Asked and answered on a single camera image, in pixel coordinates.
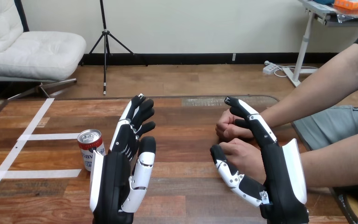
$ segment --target white wall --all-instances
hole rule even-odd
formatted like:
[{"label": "white wall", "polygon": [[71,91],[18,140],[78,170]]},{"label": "white wall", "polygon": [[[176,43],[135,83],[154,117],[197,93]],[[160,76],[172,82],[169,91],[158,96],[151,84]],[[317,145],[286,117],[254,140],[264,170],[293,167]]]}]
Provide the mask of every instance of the white wall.
[{"label": "white wall", "polygon": [[[29,29],[72,32],[91,50],[99,0],[22,0]],[[104,0],[112,34],[136,53],[298,52],[308,16],[297,0]],[[358,28],[315,22],[308,52],[339,52]],[[111,52],[126,53],[118,44]],[[103,42],[96,53],[103,53]]]}]

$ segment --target camera tripod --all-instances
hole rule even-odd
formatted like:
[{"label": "camera tripod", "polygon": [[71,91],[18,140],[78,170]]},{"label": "camera tripod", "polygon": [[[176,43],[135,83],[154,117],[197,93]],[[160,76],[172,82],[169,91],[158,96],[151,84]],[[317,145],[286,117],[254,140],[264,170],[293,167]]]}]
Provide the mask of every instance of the camera tripod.
[{"label": "camera tripod", "polygon": [[[106,95],[106,70],[108,69],[108,66],[106,65],[107,61],[109,61],[111,53],[110,53],[110,49],[109,49],[109,40],[108,40],[108,36],[110,36],[111,38],[113,38],[117,43],[119,43],[123,48],[125,48],[128,52],[130,52],[133,56],[138,57],[136,54],[134,54],[134,52],[132,52],[130,49],[128,49],[128,47],[126,47],[123,43],[121,43],[117,38],[115,38],[110,31],[107,30],[106,28],[106,21],[105,21],[105,10],[103,8],[103,0],[99,0],[99,3],[101,5],[101,13],[102,13],[102,23],[103,23],[103,31],[101,36],[99,37],[98,41],[95,43],[95,45],[93,46],[93,48],[91,49],[89,55],[92,54],[92,52],[94,51],[95,47],[99,44],[99,42],[102,40],[102,38],[104,39],[103,41],[103,58],[104,58],[104,62],[103,62],[103,94]],[[147,62],[146,60],[141,56],[140,59],[142,60],[142,63],[147,66]]]}]

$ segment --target white tape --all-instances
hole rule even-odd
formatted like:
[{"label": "white tape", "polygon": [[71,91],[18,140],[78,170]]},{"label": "white tape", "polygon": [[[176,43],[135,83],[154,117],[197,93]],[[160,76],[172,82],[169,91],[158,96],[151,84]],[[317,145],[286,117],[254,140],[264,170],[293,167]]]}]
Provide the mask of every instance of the white tape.
[{"label": "white tape", "polygon": [[23,134],[18,138],[18,141],[28,140],[64,140],[77,139],[79,133],[62,133],[62,134]]},{"label": "white tape", "polygon": [[[39,124],[40,120],[43,118],[44,114],[50,107],[50,105],[53,103],[54,98],[48,98],[42,105],[42,107],[39,109],[39,111],[36,113],[32,121],[29,123],[28,127],[25,129],[25,131],[22,133],[23,135],[31,135],[32,132],[34,132],[36,126]],[[3,175],[6,174],[6,172],[9,170],[10,166],[13,164],[14,160],[24,147],[25,143],[28,139],[24,139],[21,141],[18,141],[10,153],[6,156],[3,163],[0,165],[0,181],[2,180]]]},{"label": "white tape", "polygon": [[28,127],[25,129],[23,135],[26,134],[32,134],[34,132],[36,126],[39,124],[40,120],[43,118],[44,114],[50,107],[50,105],[53,103],[54,98],[48,98],[42,105],[42,107],[39,109],[39,111],[36,113],[34,118],[32,119],[31,123],[29,123]]},{"label": "white tape", "polygon": [[48,179],[79,176],[81,169],[0,171],[0,179]]}]

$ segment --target beverage can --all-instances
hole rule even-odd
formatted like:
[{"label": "beverage can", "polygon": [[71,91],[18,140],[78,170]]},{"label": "beverage can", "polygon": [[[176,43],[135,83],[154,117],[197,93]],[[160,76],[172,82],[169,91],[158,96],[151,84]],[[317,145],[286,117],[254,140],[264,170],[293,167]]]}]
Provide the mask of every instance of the beverage can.
[{"label": "beverage can", "polygon": [[101,155],[106,155],[101,132],[96,129],[82,131],[77,137],[77,142],[82,151],[84,167],[91,171],[93,151],[96,150]]}]

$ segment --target chrome chair leg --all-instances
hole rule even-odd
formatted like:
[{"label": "chrome chair leg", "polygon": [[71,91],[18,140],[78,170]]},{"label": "chrome chair leg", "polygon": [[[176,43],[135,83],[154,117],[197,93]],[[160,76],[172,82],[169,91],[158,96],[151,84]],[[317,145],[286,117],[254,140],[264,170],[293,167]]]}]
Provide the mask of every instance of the chrome chair leg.
[{"label": "chrome chair leg", "polygon": [[43,94],[44,97],[50,98],[50,96],[47,94],[46,90],[48,90],[50,88],[53,88],[53,87],[60,86],[60,85],[65,85],[65,84],[68,84],[68,83],[76,83],[76,82],[77,82],[77,79],[71,78],[71,79],[66,79],[66,80],[62,80],[62,81],[59,81],[59,82],[55,82],[55,83],[48,83],[48,84],[41,83],[37,87],[34,87],[34,88],[29,89],[29,90],[27,90],[25,92],[22,92],[20,94],[17,94],[15,96],[12,96],[12,97],[8,98],[8,100],[19,99],[21,97],[26,97],[26,96],[31,95],[33,93],[41,93],[41,94]]}]

